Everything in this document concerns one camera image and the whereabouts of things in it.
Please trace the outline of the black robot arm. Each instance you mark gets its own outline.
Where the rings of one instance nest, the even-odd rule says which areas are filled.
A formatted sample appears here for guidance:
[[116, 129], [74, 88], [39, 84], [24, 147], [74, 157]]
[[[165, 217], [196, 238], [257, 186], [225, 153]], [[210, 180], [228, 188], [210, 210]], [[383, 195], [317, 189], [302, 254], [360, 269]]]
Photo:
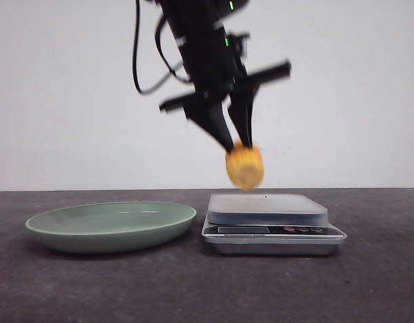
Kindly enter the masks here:
[[223, 117], [222, 102], [230, 98], [228, 113], [245, 147], [252, 147], [252, 106], [261, 84], [291, 74], [291, 63], [247, 73], [241, 57], [249, 35], [228, 34], [222, 19], [245, 1], [160, 1], [165, 21], [180, 41], [182, 57], [194, 92], [166, 100], [161, 111], [183, 109], [185, 116], [209, 133], [227, 152], [234, 144]]

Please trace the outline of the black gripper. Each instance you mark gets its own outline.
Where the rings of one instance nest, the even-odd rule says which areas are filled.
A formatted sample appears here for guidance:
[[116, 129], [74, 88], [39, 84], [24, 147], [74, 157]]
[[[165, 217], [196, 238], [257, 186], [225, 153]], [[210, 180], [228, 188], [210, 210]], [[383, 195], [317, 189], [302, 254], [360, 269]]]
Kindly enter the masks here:
[[252, 110], [258, 87], [291, 74], [291, 63], [248, 73], [242, 62], [249, 33], [206, 34], [174, 33], [183, 67], [194, 92], [168, 99], [160, 104], [161, 111], [184, 107], [188, 119], [211, 135], [225, 150], [234, 144], [223, 116], [223, 98], [230, 96], [228, 114], [245, 147], [253, 147]]

